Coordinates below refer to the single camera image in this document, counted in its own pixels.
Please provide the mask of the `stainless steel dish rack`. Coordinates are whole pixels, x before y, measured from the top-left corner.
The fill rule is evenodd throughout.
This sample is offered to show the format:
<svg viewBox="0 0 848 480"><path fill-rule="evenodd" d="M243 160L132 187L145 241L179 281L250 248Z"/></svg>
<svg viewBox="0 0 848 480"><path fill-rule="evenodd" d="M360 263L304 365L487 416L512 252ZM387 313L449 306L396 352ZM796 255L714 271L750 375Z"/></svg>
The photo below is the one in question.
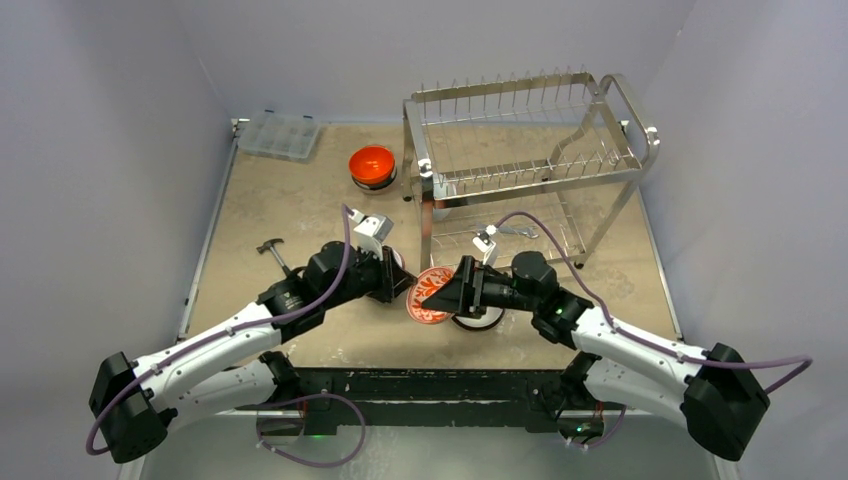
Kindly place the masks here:
<svg viewBox="0 0 848 480"><path fill-rule="evenodd" d="M402 105L402 198L418 264L452 265L485 225L532 213L576 266L594 254L653 166L660 134L621 74L555 70L421 88ZM434 198L451 207L434 222Z"/></svg>

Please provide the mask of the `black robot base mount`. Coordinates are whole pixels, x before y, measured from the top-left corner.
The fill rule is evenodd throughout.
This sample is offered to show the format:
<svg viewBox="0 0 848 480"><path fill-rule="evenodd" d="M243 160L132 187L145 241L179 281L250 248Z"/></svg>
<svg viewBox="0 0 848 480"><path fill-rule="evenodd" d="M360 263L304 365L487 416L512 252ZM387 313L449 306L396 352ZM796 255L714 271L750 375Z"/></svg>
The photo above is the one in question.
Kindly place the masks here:
<svg viewBox="0 0 848 480"><path fill-rule="evenodd" d="M383 427L509 427L588 443L602 436L601 406L558 370L296 368L260 355L272 394L264 410L294 411L309 436L364 420Z"/></svg>

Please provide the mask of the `solid orange bowl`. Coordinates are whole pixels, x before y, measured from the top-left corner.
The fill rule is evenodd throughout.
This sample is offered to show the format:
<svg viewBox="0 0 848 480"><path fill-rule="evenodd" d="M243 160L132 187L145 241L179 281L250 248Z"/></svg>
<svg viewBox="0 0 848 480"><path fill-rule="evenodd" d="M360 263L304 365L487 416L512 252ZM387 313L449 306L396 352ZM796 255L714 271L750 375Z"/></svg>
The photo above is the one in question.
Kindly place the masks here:
<svg viewBox="0 0 848 480"><path fill-rule="evenodd" d="M367 183L376 183L390 176L396 176L394 154L381 145L368 145L354 152L348 161L348 170Z"/></svg>

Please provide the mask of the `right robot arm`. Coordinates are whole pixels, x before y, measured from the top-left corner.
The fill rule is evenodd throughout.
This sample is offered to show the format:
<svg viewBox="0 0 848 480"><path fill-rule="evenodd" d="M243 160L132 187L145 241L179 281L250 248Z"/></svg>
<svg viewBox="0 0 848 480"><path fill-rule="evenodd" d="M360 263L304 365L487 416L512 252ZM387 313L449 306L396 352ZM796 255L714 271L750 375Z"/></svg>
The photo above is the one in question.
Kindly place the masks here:
<svg viewBox="0 0 848 480"><path fill-rule="evenodd" d="M536 251L515 256L508 273L464 256L422 305L470 319L491 308L530 313L541 337L578 353L561 381L569 404L595 399L649 412L728 461L741 459L770 406L737 350L667 340L607 316L599 303L562 287Z"/></svg>

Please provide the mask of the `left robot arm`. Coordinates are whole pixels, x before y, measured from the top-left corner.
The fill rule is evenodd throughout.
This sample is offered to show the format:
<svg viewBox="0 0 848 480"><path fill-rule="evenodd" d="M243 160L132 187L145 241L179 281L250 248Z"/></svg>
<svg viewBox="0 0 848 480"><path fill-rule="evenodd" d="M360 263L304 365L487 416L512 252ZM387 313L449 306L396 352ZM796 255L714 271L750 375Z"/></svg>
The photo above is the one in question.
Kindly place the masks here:
<svg viewBox="0 0 848 480"><path fill-rule="evenodd" d="M117 464L158 447L173 430L233 408L284 409L311 400L278 346L318 326L327 311L369 298L391 304L416 281L389 246L329 242L230 318L135 359L118 351L98 367L85 440Z"/></svg>

